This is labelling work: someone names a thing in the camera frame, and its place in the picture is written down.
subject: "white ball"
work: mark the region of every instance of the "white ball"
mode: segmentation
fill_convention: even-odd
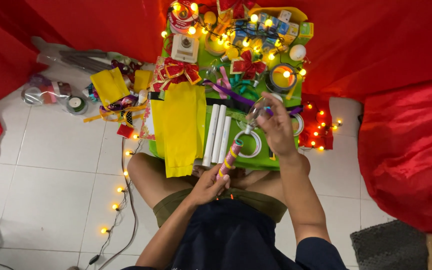
[[[301,61],[305,56],[306,48],[301,44],[292,46],[291,50],[289,51],[289,57],[294,61]]]

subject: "white pvc pipe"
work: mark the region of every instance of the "white pvc pipe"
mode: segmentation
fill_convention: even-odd
[[[216,134],[214,136],[213,155],[211,162],[217,163],[219,158],[219,150],[221,148],[221,139],[223,137],[224,118],[226,117],[226,106],[219,106],[219,115],[217,118]]]
[[[224,128],[223,128],[223,139],[221,140],[221,147],[219,148],[219,158],[218,163],[223,163],[226,157],[226,149],[228,148],[228,140],[230,138],[230,128],[231,128],[231,117],[226,116],[224,118]]]
[[[213,152],[213,143],[215,141],[216,125],[218,123],[219,105],[213,105],[211,120],[209,121],[208,137],[206,139],[206,148],[202,157],[202,165],[209,167],[211,165],[211,153]]]

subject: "hand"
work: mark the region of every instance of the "hand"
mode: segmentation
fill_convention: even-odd
[[[262,92],[261,96],[268,100],[273,116],[259,116],[256,122],[266,135],[269,148],[280,158],[291,157],[296,154],[294,144],[293,126],[291,118],[286,111],[283,103],[276,97],[267,92]]]
[[[203,205],[212,201],[216,195],[221,194],[225,186],[226,188],[229,188],[229,175],[225,174],[223,178],[220,178],[218,181],[216,181],[216,174],[218,173],[219,168],[221,168],[221,164],[217,164],[210,170],[203,172],[191,193],[189,193],[185,200],[187,200],[191,205]]]

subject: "plastic bag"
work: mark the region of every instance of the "plastic bag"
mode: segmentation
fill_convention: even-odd
[[[88,101],[78,95],[69,83],[51,81],[40,74],[32,75],[23,85],[21,98],[29,105],[58,105],[73,115],[81,115],[88,110]]]

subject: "red bow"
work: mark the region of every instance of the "red bow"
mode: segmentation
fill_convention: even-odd
[[[234,58],[231,62],[231,74],[241,74],[243,80],[252,80],[256,74],[260,74],[266,68],[266,64],[262,61],[252,61],[251,51],[247,50],[241,53],[240,58]]]
[[[245,8],[250,10],[255,4],[254,0],[219,0],[217,2],[219,13],[233,8],[233,19],[243,19]]]
[[[198,74],[199,68],[196,64],[181,62],[168,57],[164,60],[164,69],[167,76],[171,79],[184,74],[192,85],[201,81],[201,77]]]

